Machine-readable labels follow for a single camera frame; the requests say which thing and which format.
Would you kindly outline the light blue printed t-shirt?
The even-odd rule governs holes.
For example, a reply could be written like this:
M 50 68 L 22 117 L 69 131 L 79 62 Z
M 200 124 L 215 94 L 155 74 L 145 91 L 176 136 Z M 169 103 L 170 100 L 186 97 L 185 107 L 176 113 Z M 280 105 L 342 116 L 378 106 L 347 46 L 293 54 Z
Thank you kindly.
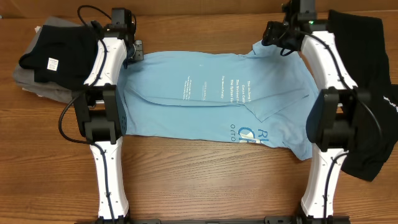
M 255 43 L 248 54 L 166 51 L 122 69 L 129 135 L 257 143 L 312 156 L 318 90 L 301 57 Z

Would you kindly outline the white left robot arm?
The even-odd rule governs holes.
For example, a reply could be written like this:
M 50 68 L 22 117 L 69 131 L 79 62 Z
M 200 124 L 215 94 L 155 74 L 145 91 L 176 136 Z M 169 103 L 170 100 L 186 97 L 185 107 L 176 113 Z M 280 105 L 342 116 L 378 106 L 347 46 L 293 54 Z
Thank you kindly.
M 98 51 L 87 90 L 75 93 L 73 102 L 80 134 L 95 160 L 99 192 L 97 223 L 131 223 L 121 165 L 127 116 L 117 88 L 121 68 L 136 57 L 135 27 L 108 24 L 98 41 Z

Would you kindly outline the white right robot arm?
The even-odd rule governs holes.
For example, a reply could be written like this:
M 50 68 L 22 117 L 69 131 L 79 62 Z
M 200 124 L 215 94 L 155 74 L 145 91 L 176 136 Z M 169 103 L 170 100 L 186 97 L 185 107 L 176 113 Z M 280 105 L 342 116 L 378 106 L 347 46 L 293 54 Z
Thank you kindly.
M 307 118 L 312 163 L 300 207 L 292 216 L 268 216 L 265 223 L 350 224 L 348 216 L 333 214 L 333 199 L 341 167 L 359 143 L 359 120 L 369 113 L 370 94 L 358 89 L 348 75 L 326 20 L 270 21 L 262 44 L 301 51 L 319 90 Z

